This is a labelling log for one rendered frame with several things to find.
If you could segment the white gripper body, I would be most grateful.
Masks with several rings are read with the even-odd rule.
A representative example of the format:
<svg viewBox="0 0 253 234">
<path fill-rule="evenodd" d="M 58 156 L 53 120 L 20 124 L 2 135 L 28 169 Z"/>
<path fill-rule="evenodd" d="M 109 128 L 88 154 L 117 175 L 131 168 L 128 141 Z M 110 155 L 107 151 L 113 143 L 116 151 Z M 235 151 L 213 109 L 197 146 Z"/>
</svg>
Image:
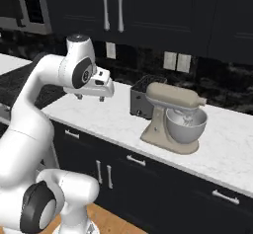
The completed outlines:
<svg viewBox="0 0 253 234">
<path fill-rule="evenodd" d="M 68 94 L 111 98 L 115 93 L 115 88 L 113 80 L 110 79 L 105 85 L 92 85 L 88 83 L 80 89 L 64 87 L 63 91 Z"/>
</svg>

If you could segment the dark grey toaster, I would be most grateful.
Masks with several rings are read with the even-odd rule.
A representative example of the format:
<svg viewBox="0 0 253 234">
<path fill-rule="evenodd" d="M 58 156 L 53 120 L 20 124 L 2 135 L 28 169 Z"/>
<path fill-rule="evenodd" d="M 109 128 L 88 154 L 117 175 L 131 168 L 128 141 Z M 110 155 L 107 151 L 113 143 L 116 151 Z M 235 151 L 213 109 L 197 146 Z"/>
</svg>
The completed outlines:
<svg viewBox="0 0 253 234">
<path fill-rule="evenodd" d="M 132 116 L 152 119 L 153 106 L 146 100 L 145 93 L 150 83 L 167 83 L 167 79 L 160 76 L 145 75 L 130 88 L 130 108 Z"/>
</svg>

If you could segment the dark drawer front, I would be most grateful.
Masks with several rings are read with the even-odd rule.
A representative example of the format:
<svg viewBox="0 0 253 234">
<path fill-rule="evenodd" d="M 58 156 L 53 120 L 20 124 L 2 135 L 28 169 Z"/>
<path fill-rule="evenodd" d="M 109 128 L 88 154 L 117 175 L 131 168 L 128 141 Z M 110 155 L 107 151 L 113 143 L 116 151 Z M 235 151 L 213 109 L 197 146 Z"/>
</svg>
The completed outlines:
<svg viewBox="0 0 253 234">
<path fill-rule="evenodd" d="M 103 161 L 107 161 L 108 163 L 113 162 L 114 157 L 111 152 L 112 147 L 107 141 L 54 120 L 52 121 L 52 123 L 54 126 L 54 140 L 58 138 L 63 138 L 63 139 L 75 139 L 82 142 L 97 142 L 99 144 L 99 152 L 102 155 Z M 64 133 L 65 129 L 69 130 L 72 133 L 79 133 L 80 135 L 79 139 L 66 135 Z"/>
<path fill-rule="evenodd" d="M 111 152 L 114 157 L 112 171 L 114 189 L 126 197 L 157 195 L 166 183 L 166 179 L 175 178 L 178 172 L 174 167 L 117 145 L 112 146 Z M 129 161 L 127 155 L 140 161 L 145 160 L 146 166 Z"/>
<path fill-rule="evenodd" d="M 253 225 L 253 199 L 239 194 L 233 190 L 214 184 L 203 179 L 195 178 L 192 181 L 193 194 L 198 199 L 199 205 L 207 215 L 218 222 L 224 221 L 232 225 L 244 223 L 246 226 Z M 229 197 L 237 197 L 240 204 L 236 205 L 211 194 L 218 190 Z"/>
</svg>

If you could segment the beige stand mixer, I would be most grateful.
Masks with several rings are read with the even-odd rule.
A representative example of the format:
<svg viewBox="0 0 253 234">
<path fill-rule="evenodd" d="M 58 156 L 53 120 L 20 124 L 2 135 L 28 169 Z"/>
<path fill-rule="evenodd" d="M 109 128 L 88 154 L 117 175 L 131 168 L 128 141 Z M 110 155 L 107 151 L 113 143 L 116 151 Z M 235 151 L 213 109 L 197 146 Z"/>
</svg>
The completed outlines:
<svg viewBox="0 0 253 234">
<path fill-rule="evenodd" d="M 166 111 L 172 109 L 193 114 L 207 104 L 207 99 L 200 97 L 193 90 L 157 82 L 148 85 L 145 96 L 154 109 L 151 122 L 140 139 L 181 155 L 196 152 L 199 149 L 199 139 L 190 144 L 181 144 L 172 138 L 167 128 Z"/>
</svg>

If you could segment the black hob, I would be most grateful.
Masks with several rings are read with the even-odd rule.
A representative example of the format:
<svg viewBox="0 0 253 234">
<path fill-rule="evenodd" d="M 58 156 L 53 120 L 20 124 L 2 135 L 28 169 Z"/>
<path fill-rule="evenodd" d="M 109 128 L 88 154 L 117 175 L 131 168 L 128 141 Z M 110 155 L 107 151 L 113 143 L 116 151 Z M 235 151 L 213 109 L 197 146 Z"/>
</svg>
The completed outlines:
<svg viewBox="0 0 253 234">
<path fill-rule="evenodd" d="M 0 103 L 12 107 L 23 85 L 30 75 L 32 64 L 25 65 L 0 75 Z M 43 86 L 35 106 L 40 110 L 65 95 L 63 88 L 53 85 Z"/>
</svg>

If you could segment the dark base cupboard door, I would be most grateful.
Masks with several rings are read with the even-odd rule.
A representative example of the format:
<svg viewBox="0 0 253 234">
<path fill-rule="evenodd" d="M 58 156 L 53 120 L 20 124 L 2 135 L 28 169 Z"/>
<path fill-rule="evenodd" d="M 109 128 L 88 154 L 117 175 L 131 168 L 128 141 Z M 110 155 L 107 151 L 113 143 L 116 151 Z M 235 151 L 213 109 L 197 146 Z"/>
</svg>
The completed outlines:
<svg viewBox="0 0 253 234">
<path fill-rule="evenodd" d="M 166 179 L 157 195 L 126 197 L 113 185 L 114 210 L 124 220 L 148 234 L 187 234 L 188 215 L 183 196 L 182 176 L 178 171 L 173 179 Z"/>
<path fill-rule="evenodd" d="M 96 160 L 101 161 L 103 184 L 95 203 L 102 206 L 105 201 L 107 182 L 104 162 L 97 142 L 82 142 L 75 139 L 58 138 L 54 140 L 59 166 L 63 170 L 86 174 L 98 180 Z"/>
</svg>

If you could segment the silver mixing bowl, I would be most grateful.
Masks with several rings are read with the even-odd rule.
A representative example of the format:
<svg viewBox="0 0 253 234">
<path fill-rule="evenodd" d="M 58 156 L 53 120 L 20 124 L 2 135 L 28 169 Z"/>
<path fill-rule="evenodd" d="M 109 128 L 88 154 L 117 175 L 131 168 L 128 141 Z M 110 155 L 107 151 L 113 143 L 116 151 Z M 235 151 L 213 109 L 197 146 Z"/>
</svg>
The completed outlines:
<svg viewBox="0 0 253 234">
<path fill-rule="evenodd" d="M 193 114 L 168 109 L 167 128 L 172 138 L 181 144 L 190 144 L 200 138 L 208 122 L 208 115 L 201 109 Z"/>
</svg>

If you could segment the silver microwave oven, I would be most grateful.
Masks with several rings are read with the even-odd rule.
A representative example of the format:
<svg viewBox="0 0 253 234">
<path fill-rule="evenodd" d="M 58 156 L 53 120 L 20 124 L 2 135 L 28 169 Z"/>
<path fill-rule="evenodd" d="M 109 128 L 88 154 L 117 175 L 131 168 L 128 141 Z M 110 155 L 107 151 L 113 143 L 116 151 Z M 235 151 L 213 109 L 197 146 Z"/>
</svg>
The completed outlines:
<svg viewBox="0 0 253 234">
<path fill-rule="evenodd" d="M 0 0 L 0 28 L 50 34 L 46 0 Z"/>
</svg>

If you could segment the white wall socket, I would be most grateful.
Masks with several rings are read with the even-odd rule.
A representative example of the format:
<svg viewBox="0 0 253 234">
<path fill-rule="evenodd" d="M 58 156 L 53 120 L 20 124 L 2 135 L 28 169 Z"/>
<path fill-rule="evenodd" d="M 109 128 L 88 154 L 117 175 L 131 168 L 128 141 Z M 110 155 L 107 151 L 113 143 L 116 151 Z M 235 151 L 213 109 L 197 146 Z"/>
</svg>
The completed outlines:
<svg viewBox="0 0 253 234">
<path fill-rule="evenodd" d="M 168 70 L 175 70 L 177 63 L 177 54 L 175 52 L 164 52 L 163 68 Z"/>
<path fill-rule="evenodd" d="M 107 57 L 111 59 L 116 58 L 116 45 L 112 42 L 107 42 L 106 43 L 106 53 Z"/>
<path fill-rule="evenodd" d="M 177 61 L 177 70 L 180 72 L 189 73 L 191 66 L 191 58 L 191 55 L 179 53 Z"/>
</svg>

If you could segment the dark wall cupboard door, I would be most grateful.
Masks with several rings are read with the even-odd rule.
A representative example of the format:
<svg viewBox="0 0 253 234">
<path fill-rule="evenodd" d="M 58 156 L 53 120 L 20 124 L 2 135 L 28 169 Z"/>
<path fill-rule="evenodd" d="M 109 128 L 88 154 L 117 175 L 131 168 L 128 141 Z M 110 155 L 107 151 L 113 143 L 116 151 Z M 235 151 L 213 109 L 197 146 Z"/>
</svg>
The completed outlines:
<svg viewBox="0 0 253 234">
<path fill-rule="evenodd" d="M 209 57 L 253 65 L 253 0 L 216 0 Z"/>
<path fill-rule="evenodd" d="M 46 0 L 46 4 L 55 34 L 82 34 L 92 40 L 106 40 L 104 0 Z"/>
<path fill-rule="evenodd" d="M 118 0 L 110 22 L 117 43 L 205 56 L 215 0 L 123 0 L 124 31 L 119 32 Z"/>
</svg>

